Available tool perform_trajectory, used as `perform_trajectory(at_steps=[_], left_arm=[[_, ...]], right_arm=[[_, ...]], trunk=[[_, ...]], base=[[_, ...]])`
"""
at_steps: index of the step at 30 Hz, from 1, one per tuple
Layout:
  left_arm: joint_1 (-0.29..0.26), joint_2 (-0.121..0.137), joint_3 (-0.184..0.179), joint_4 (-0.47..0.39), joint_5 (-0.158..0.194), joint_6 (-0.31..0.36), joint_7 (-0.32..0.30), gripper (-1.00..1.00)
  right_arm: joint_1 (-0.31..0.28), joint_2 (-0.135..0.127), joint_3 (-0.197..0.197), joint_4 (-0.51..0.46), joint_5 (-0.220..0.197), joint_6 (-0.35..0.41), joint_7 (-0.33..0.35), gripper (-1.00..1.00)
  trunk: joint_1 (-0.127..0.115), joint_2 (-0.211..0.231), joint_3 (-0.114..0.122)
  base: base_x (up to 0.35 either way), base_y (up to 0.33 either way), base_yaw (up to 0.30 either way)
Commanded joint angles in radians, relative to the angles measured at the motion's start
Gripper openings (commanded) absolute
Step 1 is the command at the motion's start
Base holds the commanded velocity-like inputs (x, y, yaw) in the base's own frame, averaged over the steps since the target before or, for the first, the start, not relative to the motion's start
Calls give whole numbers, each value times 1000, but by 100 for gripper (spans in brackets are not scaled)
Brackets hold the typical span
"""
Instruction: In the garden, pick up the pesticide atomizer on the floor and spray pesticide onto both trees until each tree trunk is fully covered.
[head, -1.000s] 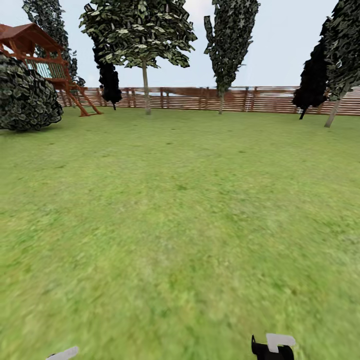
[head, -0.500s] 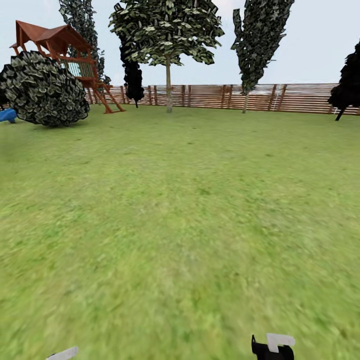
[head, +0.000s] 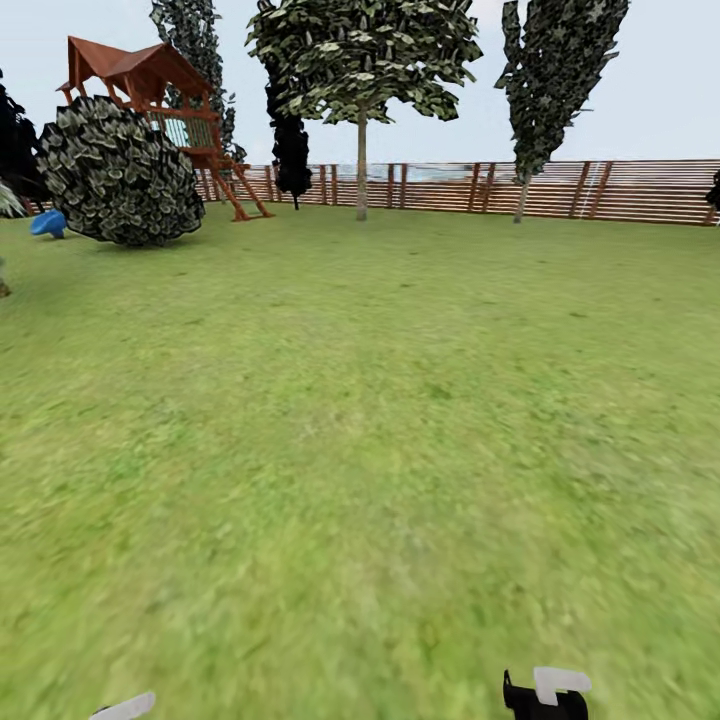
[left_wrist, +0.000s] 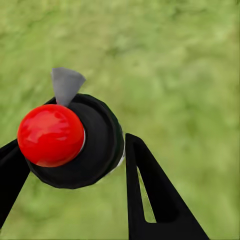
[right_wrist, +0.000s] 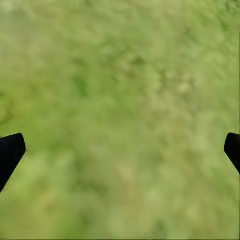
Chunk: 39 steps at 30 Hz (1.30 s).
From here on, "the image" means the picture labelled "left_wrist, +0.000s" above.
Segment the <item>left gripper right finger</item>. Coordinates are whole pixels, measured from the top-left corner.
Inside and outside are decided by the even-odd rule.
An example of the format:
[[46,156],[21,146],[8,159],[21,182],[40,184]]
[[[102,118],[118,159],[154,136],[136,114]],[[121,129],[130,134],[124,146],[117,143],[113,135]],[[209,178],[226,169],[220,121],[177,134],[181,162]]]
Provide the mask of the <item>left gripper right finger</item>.
[[[145,142],[125,134],[129,240],[210,240]],[[139,168],[156,223],[145,219]]]

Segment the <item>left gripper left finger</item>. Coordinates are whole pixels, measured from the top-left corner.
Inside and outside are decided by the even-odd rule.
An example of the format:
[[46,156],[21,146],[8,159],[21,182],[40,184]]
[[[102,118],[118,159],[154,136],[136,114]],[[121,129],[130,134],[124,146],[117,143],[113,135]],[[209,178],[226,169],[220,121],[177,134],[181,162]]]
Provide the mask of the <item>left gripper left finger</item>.
[[0,230],[30,172],[18,139],[0,148]]

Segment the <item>pesticide atomizer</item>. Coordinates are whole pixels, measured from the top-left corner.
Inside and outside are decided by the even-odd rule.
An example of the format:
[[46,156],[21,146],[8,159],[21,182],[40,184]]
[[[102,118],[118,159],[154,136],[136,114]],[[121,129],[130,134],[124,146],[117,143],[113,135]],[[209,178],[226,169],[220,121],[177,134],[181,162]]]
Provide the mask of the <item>pesticide atomizer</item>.
[[91,186],[126,157],[120,123],[105,102],[78,93],[83,74],[64,67],[50,72],[55,97],[22,119],[18,146],[43,183],[70,190]]

